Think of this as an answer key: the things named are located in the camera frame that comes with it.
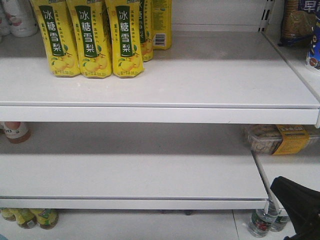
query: plastic water bottle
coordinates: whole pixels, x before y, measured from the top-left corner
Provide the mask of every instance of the plastic water bottle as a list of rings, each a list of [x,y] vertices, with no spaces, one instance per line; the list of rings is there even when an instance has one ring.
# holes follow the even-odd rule
[[[10,34],[9,22],[0,4],[0,36],[6,36],[8,34]]]
[[[267,213],[265,213],[264,209],[254,210],[248,224],[249,232],[256,238],[265,237],[270,231],[272,224],[276,221],[278,214],[275,205],[271,201],[269,201]]]
[[[290,218],[288,216],[278,216],[275,222],[271,225],[272,232],[280,232],[282,231],[287,223],[289,222]]]
[[[29,37],[37,33],[38,25],[28,0],[1,0],[9,20],[11,33],[16,37]]]

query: bottle label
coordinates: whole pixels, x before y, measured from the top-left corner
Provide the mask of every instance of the bottle label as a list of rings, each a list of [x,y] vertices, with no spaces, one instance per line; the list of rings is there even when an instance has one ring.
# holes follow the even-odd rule
[[[23,121],[5,121],[4,133],[8,139],[18,139],[28,132],[27,124]]]
[[[296,154],[309,141],[309,134],[302,125],[276,125],[282,135],[282,143],[273,155]]]
[[[265,232],[269,231],[272,225],[271,222],[263,221],[255,211],[251,215],[251,221],[258,229]]]

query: shelf unit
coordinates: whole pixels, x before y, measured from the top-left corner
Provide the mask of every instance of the shelf unit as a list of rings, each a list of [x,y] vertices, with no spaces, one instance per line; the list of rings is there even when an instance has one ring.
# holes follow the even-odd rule
[[[268,198],[238,125],[38,122],[31,129],[15,147],[1,139],[1,206],[252,209]]]
[[[283,1],[267,34],[257,32],[268,4],[175,0],[172,48],[133,79],[56,78],[39,33],[3,37],[1,121],[33,123],[25,143],[1,136],[0,205],[263,208],[268,196],[239,124],[320,125],[305,49],[278,47],[272,31]]]
[[[260,32],[175,32],[134,79],[56,78],[41,41],[0,45],[3,121],[317,123],[319,101]]]

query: snack package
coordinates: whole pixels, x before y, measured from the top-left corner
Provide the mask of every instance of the snack package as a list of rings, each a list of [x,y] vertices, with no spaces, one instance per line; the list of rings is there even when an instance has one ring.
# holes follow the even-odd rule
[[[143,61],[147,62],[154,57],[152,42],[152,0],[140,0],[139,28]]]
[[[313,125],[250,124],[244,138],[251,150],[259,154],[296,154],[320,139],[320,129]]]
[[[80,70],[86,78],[112,74],[112,50],[104,0],[66,0],[73,22]]]
[[[133,78],[144,71],[139,31],[139,0],[105,0],[112,39],[113,74]]]
[[[172,0],[152,0],[153,49],[167,50],[172,45]]]
[[[310,49],[306,56],[307,69],[320,74],[320,11],[316,11],[316,24],[310,42]]]
[[[57,77],[80,74],[74,29],[65,0],[30,0],[51,72]]]
[[[307,44],[316,24],[319,0],[285,0],[281,24],[281,43],[285,46]]]

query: plastic bottle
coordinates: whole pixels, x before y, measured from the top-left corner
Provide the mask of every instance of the plastic bottle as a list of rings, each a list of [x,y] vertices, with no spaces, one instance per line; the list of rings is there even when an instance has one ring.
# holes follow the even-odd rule
[[[23,229],[31,229],[37,224],[37,218],[28,208],[9,208],[15,216],[16,223]]]
[[[42,229],[52,229],[58,223],[58,212],[51,208],[30,208]]]
[[[22,143],[31,136],[27,123],[24,121],[3,121],[4,134],[12,144]]]
[[[280,232],[282,231],[287,223],[289,222],[290,218],[288,216],[278,216],[275,222],[271,225],[272,232]]]
[[[9,208],[6,207],[0,207],[1,210],[1,216],[10,222],[14,222],[16,220],[16,216],[9,210]]]
[[[5,11],[0,4],[0,36],[6,36],[10,34],[9,22],[7,20]]]
[[[278,214],[275,205],[269,200],[267,213],[264,209],[253,211],[251,221],[248,224],[249,232],[256,238],[265,237],[270,231],[271,225],[276,221]]]
[[[38,25],[28,0],[2,0],[11,33],[16,37],[29,37],[37,33]]]

